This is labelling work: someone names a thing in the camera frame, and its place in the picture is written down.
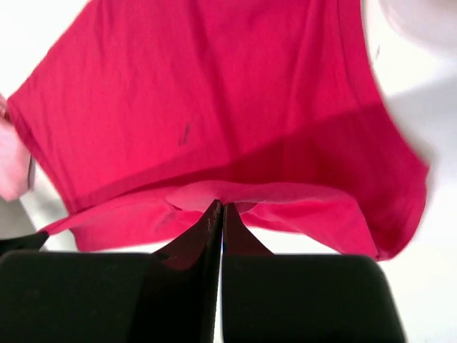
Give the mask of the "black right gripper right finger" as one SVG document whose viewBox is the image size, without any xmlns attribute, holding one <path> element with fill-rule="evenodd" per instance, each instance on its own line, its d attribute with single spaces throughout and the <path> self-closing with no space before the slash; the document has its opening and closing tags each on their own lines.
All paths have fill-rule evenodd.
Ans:
<svg viewBox="0 0 457 343">
<path fill-rule="evenodd" d="M 224 209 L 225 342 L 404 342 L 381 268 L 369 257 L 274 254 Z"/>
</svg>

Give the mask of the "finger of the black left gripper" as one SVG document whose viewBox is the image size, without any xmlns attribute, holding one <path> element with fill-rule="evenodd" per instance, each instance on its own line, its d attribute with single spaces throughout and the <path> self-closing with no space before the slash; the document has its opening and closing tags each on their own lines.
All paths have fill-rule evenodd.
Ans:
<svg viewBox="0 0 457 343">
<path fill-rule="evenodd" d="M 16 250 L 39 251 L 49 238 L 47 232 L 36 232 L 34 234 L 0 240 L 0 256 Z"/>
</svg>

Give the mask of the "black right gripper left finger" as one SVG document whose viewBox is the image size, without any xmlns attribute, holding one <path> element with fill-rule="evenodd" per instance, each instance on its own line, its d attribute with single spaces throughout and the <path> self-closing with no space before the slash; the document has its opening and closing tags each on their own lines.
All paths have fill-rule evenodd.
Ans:
<svg viewBox="0 0 457 343">
<path fill-rule="evenodd" d="M 222 206 L 151 254 L 1 257 L 3 342 L 212 342 Z"/>
</svg>

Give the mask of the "pink t shirt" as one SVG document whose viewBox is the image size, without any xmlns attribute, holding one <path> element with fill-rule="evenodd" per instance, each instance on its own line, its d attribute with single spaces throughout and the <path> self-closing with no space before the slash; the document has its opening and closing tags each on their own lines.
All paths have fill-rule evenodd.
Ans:
<svg viewBox="0 0 457 343">
<path fill-rule="evenodd" d="M 1 96 L 1 198 L 10 202 L 27 193 L 31 155 L 11 123 L 6 99 Z"/>
</svg>

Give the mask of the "magenta t shirt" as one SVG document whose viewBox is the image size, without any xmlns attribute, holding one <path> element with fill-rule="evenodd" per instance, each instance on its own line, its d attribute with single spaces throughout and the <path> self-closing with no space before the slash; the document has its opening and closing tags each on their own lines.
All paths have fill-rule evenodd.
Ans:
<svg viewBox="0 0 457 343">
<path fill-rule="evenodd" d="M 244 224 L 378 261 L 411 241 L 427 164 L 392 122 L 359 1 L 90 1 L 7 100 L 81 251 Z"/>
</svg>

